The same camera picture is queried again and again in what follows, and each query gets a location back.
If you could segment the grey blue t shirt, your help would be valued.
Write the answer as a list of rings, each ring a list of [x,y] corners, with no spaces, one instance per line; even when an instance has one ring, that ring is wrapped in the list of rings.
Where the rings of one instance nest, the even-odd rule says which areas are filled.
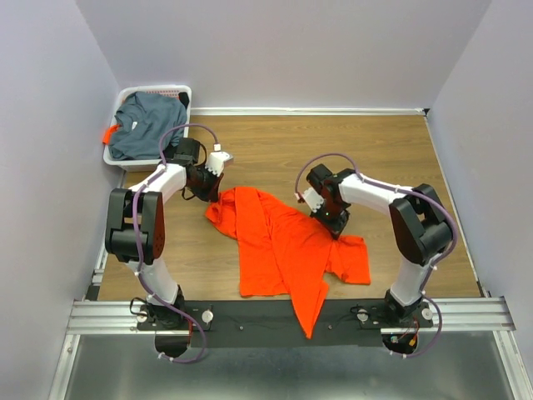
[[[115,120],[117,129],[108,141],[111,158],[158,159],[161,150],[175,148],[184,137],[182,128],[171,134],[167,131],[187,123],[187,108],[177,97],[137,91],[125,98]]]

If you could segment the orange t shirt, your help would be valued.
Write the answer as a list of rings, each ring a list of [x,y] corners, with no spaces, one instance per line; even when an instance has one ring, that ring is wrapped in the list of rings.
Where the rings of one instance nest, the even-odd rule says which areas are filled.
[[[208,206],[205,216],[237,241],[240,294],[289,295],[306,338],[313,335],[329,290],[325,273],[349,284],[371,282],[362,237],[335,239],[316,219],[270,193],[253,187],[228,189]]]

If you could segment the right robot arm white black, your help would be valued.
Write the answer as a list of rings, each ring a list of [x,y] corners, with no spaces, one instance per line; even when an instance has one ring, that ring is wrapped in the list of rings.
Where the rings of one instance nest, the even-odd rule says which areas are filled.
[[[398,276],[383,300],[383,316],[392,326],[411,320],[422,301],[430,271],[457,242],[455,220],[443,207],[435,189],[393,185],[346,168],[333,173],[320,164],[306,176],[310,187],[300,200],[311,216],[338,239],[350,217],[348,208],[361,205],[390,217],[401,255]]]

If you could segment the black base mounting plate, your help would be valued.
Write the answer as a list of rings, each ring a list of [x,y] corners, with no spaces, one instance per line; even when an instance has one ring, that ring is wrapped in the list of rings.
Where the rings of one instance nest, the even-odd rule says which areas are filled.
[[[433,325],[426,302],[398,317],[382,299],[328,299],[311,337],[288,300],[186,301],[183,307],[189,318],[136,297],[129,311],[138,331],[154,333],[158,352],[180,359],[203,348],[357,345],[412,354],[420,329]]]

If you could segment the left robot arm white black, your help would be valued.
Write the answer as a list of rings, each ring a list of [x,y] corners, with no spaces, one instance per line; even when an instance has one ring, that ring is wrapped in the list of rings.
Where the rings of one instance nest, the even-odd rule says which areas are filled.
[[[176,193],[185,200],[215,203],[224,169],[233,156],[216,143],[213,151],[186,137],[175,154],[129,188],[112,190],[107,208],[106,251],[127,265],[147,293],[135,315],[142,323],[166,329],[191,324],[185,317],[182,290],[162,258],[166,242],[164,206]]]

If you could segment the white plastic laundry basket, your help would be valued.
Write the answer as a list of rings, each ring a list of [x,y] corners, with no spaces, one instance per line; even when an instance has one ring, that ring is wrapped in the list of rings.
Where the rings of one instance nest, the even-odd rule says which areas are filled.
[[[117,109],[122,105],[122,102],[125,100],[125,98],[131,93],[134,93],[137,91],[147,92],[147,93],[158,93],[163,96],[175,97],[175,98],[177,98],[179,92],[187,92],[190,96],[190,100],[192,99],[192,90],[188,86],[185,86],[185,85],[167,84],[167,85],[128,87],[128,88],[121,90],[121,92],[119,93],[117,100],[116,100],[116,104],[115,104],[115,113]],[[115,113],[114,113],[114,117],[112,118],[111,125],[116,124]],[[188,135],[188,128],[186,127],[186,125],[190,122],[190,114],[191,114],[191,106],[187,110],[187,123],[181,126],[175,126],[171,128],[169,131],[167,131],[167,134],[171,134],[182,128],[184,130],[184,137],[182,138],[185,138]],[[167,134],[162,135],[161,139],[165,139]],[[160,157],[158,159],[119,161],[119,160],[115,160],[111,158],[108,145],[104,145],[103,160],[108,165],[117,166],[126,171],[152,171],[157,167],[157,165],[161,161],[162,154],[165,154],[167,156],[172,156],[175,150],[176,148],[173,148],[173,149],[169,148],[166,151],[161,150]]]

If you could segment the aluminium frame rail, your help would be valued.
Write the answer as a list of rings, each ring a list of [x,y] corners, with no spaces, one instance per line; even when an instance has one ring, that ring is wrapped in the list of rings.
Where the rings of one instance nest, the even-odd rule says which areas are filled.
[[[502,297],[437,298],[444,332],[514,331],[516,326]],[[128,302],[75,302],[67,323],[68,335],[139,333]]]

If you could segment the black garment in basket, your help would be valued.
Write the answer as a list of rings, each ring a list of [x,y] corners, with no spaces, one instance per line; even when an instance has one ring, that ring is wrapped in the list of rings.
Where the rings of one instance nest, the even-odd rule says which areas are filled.
[[[179,92],[177,98],[186,110],[190,107],[190,96],[187,92]]]

